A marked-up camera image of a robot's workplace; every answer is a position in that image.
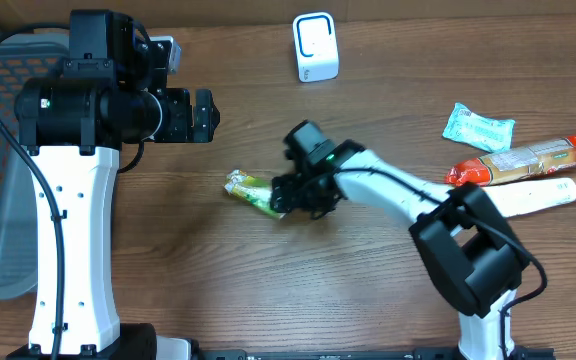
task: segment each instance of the gray mesh basket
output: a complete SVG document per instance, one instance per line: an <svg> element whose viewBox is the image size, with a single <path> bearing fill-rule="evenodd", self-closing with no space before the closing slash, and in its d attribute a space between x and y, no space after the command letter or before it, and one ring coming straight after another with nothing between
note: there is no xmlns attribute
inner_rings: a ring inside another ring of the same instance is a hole
<svg viewBox="0 0 576 360"><path fill-rule="evenodd" d="M68 55L68 36L17 35L0 45L0 117L17 134L14 98L24 82ZM37 285L37 216L32 177L0 135L0 299Z"/></svg>

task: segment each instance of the cream-colored package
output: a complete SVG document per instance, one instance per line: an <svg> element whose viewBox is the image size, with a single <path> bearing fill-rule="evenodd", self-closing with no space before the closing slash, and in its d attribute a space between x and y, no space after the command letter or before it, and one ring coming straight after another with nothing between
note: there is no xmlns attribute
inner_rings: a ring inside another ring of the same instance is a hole
<svg viewBox="0 0 576 360"><path fill-rule="evenodd" d="M521 181L482 188L504 217L576 201L576 178Z"/></svg>

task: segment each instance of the food wrapper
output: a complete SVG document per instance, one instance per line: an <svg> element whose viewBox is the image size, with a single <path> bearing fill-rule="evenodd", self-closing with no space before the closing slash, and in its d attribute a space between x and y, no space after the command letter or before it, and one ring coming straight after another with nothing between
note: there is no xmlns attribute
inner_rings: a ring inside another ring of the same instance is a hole
<svg viewBox="0 0 576 360"><path fill-rule="evenodd" d="M443 137L488 152L510 149L515 120L495 120L479 116L460 103L450 114Z"/></svg>
<svg viewBox="0 0 576 360"><path fill-rule="evenodd" d="M576 135L489 154L455 165L447 184L502 184L576 166Z"/></svg>
<svg viewBox="0 0 576 360"><path fill-rule="evenodd" d="M482 189L506 218L576 201L576 178L519 181Z"/></svg>
<svg viewBox="0 0 576 360"><path fill-rule="evenodd" d="M266 180L235 170L226 176L224 188L229 194L243 199L274 218L281 219L285 215L270 208L272 188Z"/></svg>

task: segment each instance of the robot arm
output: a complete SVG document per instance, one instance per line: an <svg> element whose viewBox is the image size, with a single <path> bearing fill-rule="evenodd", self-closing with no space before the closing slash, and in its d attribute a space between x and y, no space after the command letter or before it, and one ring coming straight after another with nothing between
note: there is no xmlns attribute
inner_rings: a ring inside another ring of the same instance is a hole
<svg viewBox="0 0 576 360"><path fill-rule="evenodd" d="M187 360L188 341L158 337L150 324L119 322L110 273L113 190L123 143L210 142L219 111L210 90L197 91L193 111L188 90L167 88L181 56L172 37L149 38L139 22L108 10L73 11L70 30L63 77L29 79L15 100L19 143L46 178L62 214L53 216L47 190L34 177L35 317L28 345L7 358L43 358L60 332L60 358ZM60 329L53 221L63 229Z"/></svg>
<svg viewBox="0 0 576 360"><path fill-rule="evenodd" d="M519 243L494 203L479 187L438 185L381 160L373 151L347 140L335 146L312 122L285 138L295 174L273 179L271 206L279 212L305 208L318 218L336 201L382 208L409 227L428 274L448 303L459 311L459 350L468 360L502 360L510 355L510 318L502 346L501 309L512 301L529 261L507 244ZM485 222L504 237L477 228L463 247L453 238L471 219Z"/></svg>

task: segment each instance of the black cable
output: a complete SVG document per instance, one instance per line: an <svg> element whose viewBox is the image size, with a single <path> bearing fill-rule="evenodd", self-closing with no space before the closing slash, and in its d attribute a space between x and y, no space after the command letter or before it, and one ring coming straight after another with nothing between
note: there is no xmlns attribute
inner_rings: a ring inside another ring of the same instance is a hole
<svg viewBox="0 0 576 360"><path fill-rule="evenodd" d="M371 173L371 174L379 174L379 175L385 176L388 179L396 182L397 184L405 187L406 189L408 189L409 191L411 191L415 195L418 195L420 198L422 198L424 200L430 201L430 202L435 203L437 205L442 203L442 201L439 201L439 200L433 198L432 196L428 195L424 191L417 189L416 187L408 184L407 182L398 178L397 176L395 176L389 172L383 171L383 170L379 170L379 169L375 169L375 168L345 168L345 169L337 169L334 171L335 174L344 173L344 172L366 172L366 173Z"/></svg>
<svg viewBox="0 0 576 360"><path fill-rule="evenodd" d="M382 176L396 182L397 184L403 186L404 188L408 189L409 191L413 192L414 194L418 195L419 197L421 197L424 200L430 201L430 202L437 204L437 205L442 203L442 201L439 201L438 199L435 199L434 197L432 197L431 195L428 195L424 191L417 189L416 187L414 187L413 185L410 185L409 183L400 179L399 177L397 177L393 174L390 174L386 171L375 169L375 168L345 168L345 169L336 169L332 172L321 174L319 176L316 176L316 177L306 181L300 189L295 191L295 194L297 194L297 199L303 200L304 194L307 194L308 191L310 191L309 189L312 188L313 185L317 184L322 179L325 179L328 177L330 177L332 179L334 177L334 175L339 174L339 173L344 173L344 172L364 172L364 173L370 173L370 174L379 174L379 175L382 175ZM336 199L333 202L331 207L324 207L323 209L319 209L321 211L321 215L319 215L318 217L314 217L314 216L311 216L311 217L320 218L320 217L326 215L330 211L334 210L334 205L336 205L336 203L338 201L339 201L339 199ZM306 205L307 209L308 209L308 207L313 206L312 204L305 204L305 205ZM537 258L532 253L530 253L530 251L528 251L525 247L523 247L519 243L515 242L513 239L508 237L506 234L504 234L501 231L495 229L494 227L488 225L487 223L470 216L464 210L461 210L461 209L458 209L458 210L462 213L462 216L464 216L467 220L471 221L473 224L477 225L478 227L480 227L480 228L482 228L488 232L491 232L491 233L501 237L506 242L506 244L508 244L508 246L512 247L513 249L515 249L516 251L521 253L523 256L525 256L530 262L532 262L532 264L535 266L535 268L537 268L537 271L539 272L539 276L541 278L541 283L539 284L539 287L537 287L537 289L533 290L532 292L530 292L524 296L518 297L518 298L510 301L508 304L504 305L500 310L501 351L503 353L504 360L508 360L508 355L507 355L508 349L506 348L506 321L505 321L506 317L509 316L508 311L515 305L518 305L518 304L521 304L521 303L526 302L528 300L534 299L535 297L537 297L541 293L543 293L544 290L546 290L546 287L548 287L548 277L546 276L546 270L544 269L543 265L541 265L539 260L537 260ZM317 211L316 209L312 210L312 214L314 215L316 213L316 211Z"/></svg>
<svg viewBox="0 0 576 360"><path fill-rule="evenodd" d="M119 171L117 171L117 174L123 174L125 172L128 172L128 171L134 169L135 166L137 166L137 164L139 164L139 160L141 160L142 156L144 156L144 142L140 141L139 142L139 148L137 149L137 154L135 154L135 157L132 159L132 161L128 165L119 169Z"/></svg>
<svg viewBox="0 0 576 360"><path fill-rule="evenodd" d="M65 29L69 30L70 27L64 24L57 24L57 23L35 23L23 26L17 30L13 30L10 32L6 32L0 35L0 44L12 37L13 35L19 33L29 32L35 29ZM37 182L41 185L41 188L45 194L46 200L48 201L48 206L50 207L51 219L53 221L53 225L55 227L55 240L56 240L56 248L57 248L57 295L56 295L56 303L55 303L55 327L52 329L54 333L53 339L53 346L50 358L55 360L59 355L59 348L61 347L61 333L63 331L63 323L64 323L64 272L65 272L65 264L64 264L64 235L63 230L61 227L61 213L59 212L59 208L57 206L57 201L55 196L50 189L50 185L46 178L41 173L41 170L37 167L37 164L32 160L32 158L28 155L28 153L21 147L19 142L15 139L15 137L8 131L6 125L0 119L0 133L6 139L6 141L10 144L13 150L21 157L21 159L26 163L30 171L33 173Z"/></svg>
<svg viewBox="0 0 576 360"><path fill-rule="evenodd" d="M430 201L434 204L441 204L441 201L433 198L432 196L428 195L422 190L417 189L416 187L408 184L404 180L398 178L397 176L390 174L386 171L375 169L375 168L346 168L346 169L336 169L334 171L317 175L308 181L306 181L299 189L294 191L292 194L285 194L286 197L289 198L288 200L288 207L292 208L300 208L306 211L310 211L310 218L312 220L318 220L324 217L329 212L335 209L337 203L343 199L343 196L335 196L334 198L330 199L329 194L325 194L324 196L318 196L318 188L316 185L319 184L324 179L329 179L334 182L334 176L339 173L350 173L350 172L363 172L363 173L370 173L370 174L379 174L384 176L397 184L403 186L404 188L408 189L409 191L417 194L424 200Z"/></svg>

